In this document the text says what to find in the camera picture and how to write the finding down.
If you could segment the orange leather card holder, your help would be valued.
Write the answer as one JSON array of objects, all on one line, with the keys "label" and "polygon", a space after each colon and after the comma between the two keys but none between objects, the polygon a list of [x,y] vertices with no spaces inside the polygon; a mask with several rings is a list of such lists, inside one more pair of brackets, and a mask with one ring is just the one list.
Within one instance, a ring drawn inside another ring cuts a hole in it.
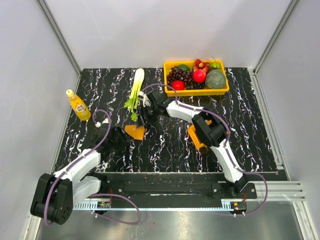
[{"label": "orange leather card holder", "polygon": [[133,139],[142,141],[144,139],[146,129],[144,126],[137,127],[136,125],[126,125],[124,127],[124,131]]}]

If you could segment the small yellow plastic bin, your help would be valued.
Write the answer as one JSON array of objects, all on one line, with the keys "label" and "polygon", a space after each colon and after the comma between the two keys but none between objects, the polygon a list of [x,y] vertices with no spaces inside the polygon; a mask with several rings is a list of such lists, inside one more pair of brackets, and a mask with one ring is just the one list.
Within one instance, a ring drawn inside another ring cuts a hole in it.
[{"label": "small yellow plastic bin", "polygon": [[193,121],[192,125],[187,129],[196,149],[213,146],[213,138],[210,135],[212,131],[211,123],[211,120],[198,119]]}]

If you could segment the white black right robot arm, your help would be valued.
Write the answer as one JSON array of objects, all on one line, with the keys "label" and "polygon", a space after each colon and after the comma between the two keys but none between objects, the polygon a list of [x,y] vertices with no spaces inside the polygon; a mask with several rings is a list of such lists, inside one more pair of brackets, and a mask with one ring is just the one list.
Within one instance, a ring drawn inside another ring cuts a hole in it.
[{"label": "white black right robot arm", "polygon": [[192,106],[169,98],[156,89],[147,94],[140,91],[138,97],[137,111],[142,125],[153,123],[158,116],[177,118],[193,124],[196,138],[217,157],[224,173],[228,194],[239,198],[245,193],[249,181],[232,153],[229,144],[230,130],[219,115],[209,108]]}]

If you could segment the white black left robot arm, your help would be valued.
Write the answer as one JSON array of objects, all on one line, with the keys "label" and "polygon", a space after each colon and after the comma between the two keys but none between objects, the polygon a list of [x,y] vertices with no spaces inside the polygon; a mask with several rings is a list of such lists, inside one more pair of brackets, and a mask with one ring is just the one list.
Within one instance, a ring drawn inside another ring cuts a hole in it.
[{"label": "white black left robot arm", "polygon": [[108,178],[96,173],[96,168],[110,152],[122,151],[131,141],[132,137],[120,126],[103,124],[76,159],[53,174],[44,173],[39,177],[30,214],[62,225],[73,208],[89,196],[106,196]]}]

